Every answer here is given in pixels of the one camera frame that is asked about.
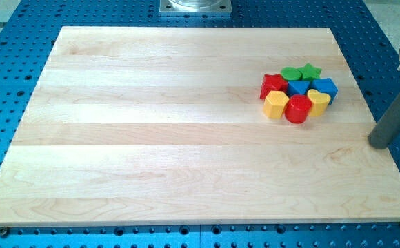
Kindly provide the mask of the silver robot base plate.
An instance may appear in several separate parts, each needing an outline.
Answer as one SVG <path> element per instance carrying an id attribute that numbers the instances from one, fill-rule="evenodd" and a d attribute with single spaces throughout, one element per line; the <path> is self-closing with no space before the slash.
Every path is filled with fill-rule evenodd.
<path id="1" fill-rule="evenodd" d="M 231 13 L 231 0 L 159 0 L 160 13 Z"/>

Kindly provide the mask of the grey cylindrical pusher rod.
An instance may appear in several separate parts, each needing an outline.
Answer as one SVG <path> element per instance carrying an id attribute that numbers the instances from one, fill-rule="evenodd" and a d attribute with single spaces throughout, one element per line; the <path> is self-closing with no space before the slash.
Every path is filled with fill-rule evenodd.
<path id="1" fill-rule="evenodd" d="M 368 135 L 369 144 L 385 149 L 400 133 L 400 93 Z"/>

